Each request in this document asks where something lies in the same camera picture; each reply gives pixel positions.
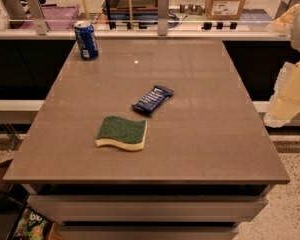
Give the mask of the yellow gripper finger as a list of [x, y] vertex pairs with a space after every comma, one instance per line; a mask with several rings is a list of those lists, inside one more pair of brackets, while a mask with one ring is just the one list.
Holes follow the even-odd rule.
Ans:
[[294, 5], [291, 8], [289, 8], [280, 17], [276, 18], [272, 23], [270, 23], [266, 27], [266, 30], [269, 33], [290, 36], [293, 18], [297, 8], [298, 5]]
[[288, 124], [300, 112], [300, 61], [285, 62], [274, 86], [274, 94], [263, 121], [266, 126], [279, 128]]

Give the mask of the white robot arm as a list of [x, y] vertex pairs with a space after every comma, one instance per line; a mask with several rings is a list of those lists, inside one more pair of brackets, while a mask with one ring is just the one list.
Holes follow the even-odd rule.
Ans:
[[[270, 33], [286, 35], [291, 47], [300, 52], [300, 3], [292, 6], [267, 26]], [[274, 94], [264, 116], [266, 126], [278, 128], [288, 124], [300, 112], [300, 61], [285, 62], [274, 85]]]

